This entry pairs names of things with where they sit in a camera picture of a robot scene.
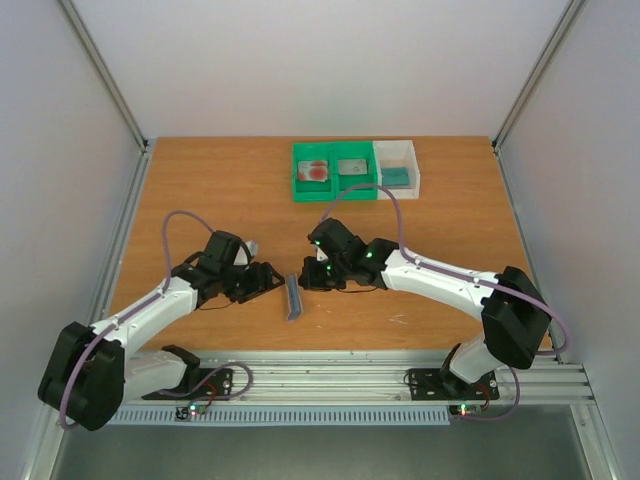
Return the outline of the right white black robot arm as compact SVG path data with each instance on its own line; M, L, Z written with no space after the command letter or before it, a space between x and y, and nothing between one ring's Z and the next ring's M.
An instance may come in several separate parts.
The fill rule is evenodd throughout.
M391 240L366 243L333 218L322 221L309 240L316 253L305 258L298 279L305 290L343 290L353 281L416 294L481 323L481 333L455 345L440 368L450 397L467 394L501 366L526 370L537 356L551 318L524 271L512 266L500 273L466 270L403 250Z

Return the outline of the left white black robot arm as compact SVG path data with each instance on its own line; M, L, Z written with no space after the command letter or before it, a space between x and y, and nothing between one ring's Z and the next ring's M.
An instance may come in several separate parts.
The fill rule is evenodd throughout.
M216 231L203 250L170 267L158 287L128 308L92 325L64 327L38 398L57 411L63 429L95 431L129 400L194 396L205 382L198 357L175 345L147 358L138 352L218 296L242 304L283 286L284 277L270 263L256 261L256 252L254 242Z

